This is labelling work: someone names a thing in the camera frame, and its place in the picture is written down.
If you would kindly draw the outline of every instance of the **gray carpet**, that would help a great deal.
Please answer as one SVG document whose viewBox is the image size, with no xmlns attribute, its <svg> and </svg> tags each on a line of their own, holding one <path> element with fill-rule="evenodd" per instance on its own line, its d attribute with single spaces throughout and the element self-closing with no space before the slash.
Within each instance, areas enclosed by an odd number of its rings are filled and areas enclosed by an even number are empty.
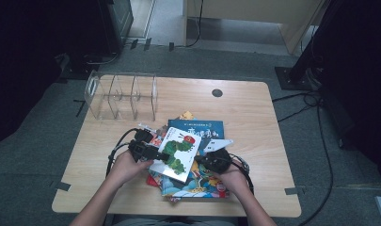
<svg viewBox="0 0 381 226">
<path fill-rule="evenodd" d="M 265 82 L 273 99 L 299 91 L 281 90 L 275 66 L 292 67 L 293 56 L 269 56 L 151 46 L 125 48 L 102 72 L 157 73 L 158 76 Z M 0 225 L 67 225 L 75 215 L 54 213 L 51 206 L 81 128 L 87 107 L 76 117 L 86 81 L 55 83 L 26 117 L 19 130 L 0 142 Z M 305 106 L 302 97 L 274 104 L 278 119 Z M 381 196 L 375 164 L 358 151 L 338 147 L 326 111 L 321 120 L 331 160 L 334 186 L 327 203 L 309 225 L 381 225 L 374 201 Z M 274 218 L 278 225 L 297 225 L 311 216 L 325 197 L 329 169 L 319 133 L 317 111 L 302 112 L 279 123 L 299 190 L 302 215 Z"/>
</svg>

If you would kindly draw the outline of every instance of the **wooden table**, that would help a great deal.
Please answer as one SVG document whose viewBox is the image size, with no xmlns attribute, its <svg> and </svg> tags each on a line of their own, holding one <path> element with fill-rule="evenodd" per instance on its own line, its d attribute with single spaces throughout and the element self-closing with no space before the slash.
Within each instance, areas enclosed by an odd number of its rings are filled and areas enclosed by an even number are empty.
<svg viewBox="0 0 381 226">
<path fill-rule="evenodd" d="M 283 141 L 278 128 L 269 89 L 262 82 L 206 79 L 157 78 L 158 106 L 156 121 L 143 121 L 159 128 L 168 119 L 185 111 L 199 120 L 224 122 L 225 137 L 234 140 L 227 149 L 245 159 L 255 196 L 272 217 L 298 217 L 301 208 L 297 195 L 286 195 L 294 187 Z M 223 91 L 214 97 L 213 89 Z M 119 138 L 139 121 L 97 121 L 88 111 L 62 182 L 69 191 L 58 190 L 53 210 L 79 213 L 102 183 L 110 155 Z M 146 184 L 142 172 L 125 184 L 111 204 L 109 213 L 139 215 L 245 216 L 234 195 L 225 200 L 204 202 L 168 202 L 160 189 Z"/>
<path fill-rule="evenodd" d="M 290 54 L 312 24 L 320 23 L 325 0 L 204 0 L 202 18 L 278 24 Z M 199 17 L 201 0 L 183 0 L 183 16 Z M 187 20 L 184 20 L 186 43 Z"/>
</svg>

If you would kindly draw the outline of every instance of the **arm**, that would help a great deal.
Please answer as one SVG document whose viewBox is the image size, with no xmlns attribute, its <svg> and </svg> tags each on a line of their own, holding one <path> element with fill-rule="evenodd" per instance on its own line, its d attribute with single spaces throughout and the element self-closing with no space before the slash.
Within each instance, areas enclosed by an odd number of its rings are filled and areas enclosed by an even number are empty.
<svg viewBox="0 0 381 226">
<path fill-rule="evenodd" d="M 222 180 L 226 188 L 233 193 L 243 205 L 250 225 L 276 225 L 249 190 L 246 177 L 239 169 L 230 165 L 228 170 L 224 173 L 220 175 L 216 174 L 215 176 Z"/>
<path fill-rule="evenodd" d="M 136 163 L 130 152 L 118 155 L 102 185 L 71 225 L 102 225 L 118 189 L 151 164 L 152 160 Z"/>
</svg>

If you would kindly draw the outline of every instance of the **book cover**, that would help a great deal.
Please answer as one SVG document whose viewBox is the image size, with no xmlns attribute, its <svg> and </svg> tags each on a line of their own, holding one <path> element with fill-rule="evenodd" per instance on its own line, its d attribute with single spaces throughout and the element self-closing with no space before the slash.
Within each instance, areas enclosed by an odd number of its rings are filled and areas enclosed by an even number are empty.
<svg viewBox="0 0 381 226">
<path fill-rule="evenodd" d="M 168 127 L 175 127 L 201 137 L 198 153 L 204 155 L 204 148 L 211 139 L 223 139 L 223 121 L 169 120 Z M 173 198 L 227 198 L 230 193 L 213 173 L 196 161 L 191 166 L 185 183 L 180 183 L 164 175 L 151 175 L 161 187 L 162 195 Z"/>
<path fill-rule="evenodd" d="M 201 137 L 170 127 L 158 152 L 170 155 L 167 161 L 154 160 L 150 170 L 185 182 L 198 151 Z"/>
</svg>

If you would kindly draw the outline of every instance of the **children's book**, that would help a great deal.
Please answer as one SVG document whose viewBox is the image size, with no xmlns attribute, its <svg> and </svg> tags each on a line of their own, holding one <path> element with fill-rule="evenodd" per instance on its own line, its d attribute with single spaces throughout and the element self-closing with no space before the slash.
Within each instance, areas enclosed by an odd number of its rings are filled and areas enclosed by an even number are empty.
<svg viewBox="0 0 381 226">
<path fill-rule="evenodd" d="M 201 137 L 198 154 L 204 155 L 204 149 L 211 139 L 223 139 L 223 121 L 184 121 L 169 120 L 168 127 L 179 128 Z M 162 195 L 173 198 L 227 198 L 230 193 L 213 173 L 196 161 L 191 166 L 185 183 L 172 180 L 165 175 L 152 173 L 154 181 L 161 187 Z"/>
<path fill-rule="evenodd" d="M 150 170 L 184 183 L 187 180 L 200 142 L 200 136 L 169 127 L 158 152 L 167 153 L 170 157 L 167 161 L 154 160 Z"/>
</svg>

